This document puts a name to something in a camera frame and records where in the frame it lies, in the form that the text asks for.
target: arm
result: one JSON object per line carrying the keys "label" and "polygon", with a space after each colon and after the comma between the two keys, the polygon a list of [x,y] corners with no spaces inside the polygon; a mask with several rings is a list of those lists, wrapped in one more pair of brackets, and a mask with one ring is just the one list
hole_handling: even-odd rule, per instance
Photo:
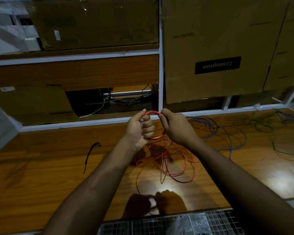
{"label": "arm", "polygon": [[168,136],[188,148],[203,164],[251,234],[294,234],[294,209],[255,177],[208,146],[183,114],[163,109],[159,115]]}
{"label": "arm", "polygon": [[59,206],[43,235],[96,234],[133,156],[154,136],[146,110],[134,115],[112,151]]}

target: white label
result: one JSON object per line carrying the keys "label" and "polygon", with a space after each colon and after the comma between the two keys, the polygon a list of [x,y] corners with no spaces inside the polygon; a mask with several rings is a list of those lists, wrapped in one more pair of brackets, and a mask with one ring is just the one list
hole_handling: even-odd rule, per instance
{"label": "white label", "polygon": [[56,39],[56,40],[59,40],[59,41],[61,41],[61,38],[60,38],[60,33],[59,33],[59,31],[57,31],[57,30],[54,30],[54,32],[55,32],[55,39]]}
{"label": "white label", "polygon": [[5,87],[0,87],[1,91],[11,91],[11,90],[15,90],[15,87],[13,86],[5,86]]}

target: wooden table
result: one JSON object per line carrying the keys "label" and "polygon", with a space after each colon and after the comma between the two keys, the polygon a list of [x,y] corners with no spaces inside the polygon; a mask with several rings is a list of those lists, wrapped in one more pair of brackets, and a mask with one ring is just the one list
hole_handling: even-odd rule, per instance
{"label": "wooden table", "polygon": [[[257,114],[271,113],[260,111]],[[219,125],[230,125],[251,114],[212,117]],[[161,127],[159,121],[154,123],[156,127]],[[96,168],[122,137],[125,126],[122,123],[18,134],[0,151],[0,233],[42,229],[63,199]],[[274,134],[246,125],[239,128],[246,133],[248,140],[243,148],[233,152],[232,160],[281,197],[294,198],[294,161],[289,161],[294,157],[276,153],[272,148],[272,141],[278,141],[283,143],[284,149],[294,152],[294,124],[279,128]],[[238,145],[243,134],[235,129],[229,131],[234,145]],[[204,130],[196,132],[201,136],[207,134]],[[226,138],[225,134],[214,136],[208,144],[216,149],[228,147],[222,137]],[[94,148],[83,174],[86,155],[95,142],[100,142],[102,147]],[[179,170],[184,161],[175,160],[170,166],[172,170]],[[192,167],[188,165],[179,179],[189,180],[192,174]],[[138,195],[136,180],[142,195]],[[143,195],[156,196],[158,208],[149,213],[150,203],[154,205],[155,202]],[[225,207],[229,204],[200,163],[196,164],[195,179],[187,184],[175,182],[168,176],[161,184],[160,171],[153,163],[142,170],[130,165],[105,221],[159,212],[174,214]]]}

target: finger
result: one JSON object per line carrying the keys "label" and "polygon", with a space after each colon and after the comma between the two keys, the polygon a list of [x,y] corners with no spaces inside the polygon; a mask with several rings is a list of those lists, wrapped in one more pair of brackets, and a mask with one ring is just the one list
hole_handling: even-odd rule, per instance
{"label": "finger", "polygon": [[165,131],[169,130],[169,124],[168,124],[167,118],[165,118],[163,114],[159,114],[159,118]]}
{"label": "finger", "polygon": [[170,115],[174,114],[172,111],[168,110],[167,108],[163,108],[161,110],[161,114],[163,114],[166,118],[169,118]]}
{"label": "finger", "polygon": [[135,114],[134,116],[132,116],[132,118],[130,118],[130,120],[139,121],[141,119],[141,117],[143,117],[145,114],[146,114],[146,109],[143,109],[142,111],[140,111],[137,114]]}
{"label": "finger", "polygon": [[146,134],[146,133],[150,133],[150,132],[154,132],[156,129],[156,127],[154,125],[148,127],[148,128],[143,128],[142,129],[142,134]]}
{"label": "finger", "polygon": [[155,135],[155,132],[145,133],[143,134],[143,138],[149,139],[152,138]]}
{"label": "finger", "polygon": [[153,125],[153,122],[152,120],[148,120],[147,122],[142,122],[141,125],[142,125],[142,128],[148,128]]}
{"label": "finger", "polygon": [[143,117],[141,117],[141,119],[139,121],[144,122],[144,121],[148,121],[148,120],[150,120],[150,116],[149,115],[144,115]]}

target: left hand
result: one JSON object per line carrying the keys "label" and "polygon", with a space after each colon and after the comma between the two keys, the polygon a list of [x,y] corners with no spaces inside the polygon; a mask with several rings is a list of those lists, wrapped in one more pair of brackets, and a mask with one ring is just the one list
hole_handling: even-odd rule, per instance
{"label": "left hand", "polygon": [[145,114],[146,109],[143,109],[130,118],[124,135],[124,138],[134,145],[137,151],[141,150],[148,143],[148,139],[155,135],[155,126],[150,116]]}

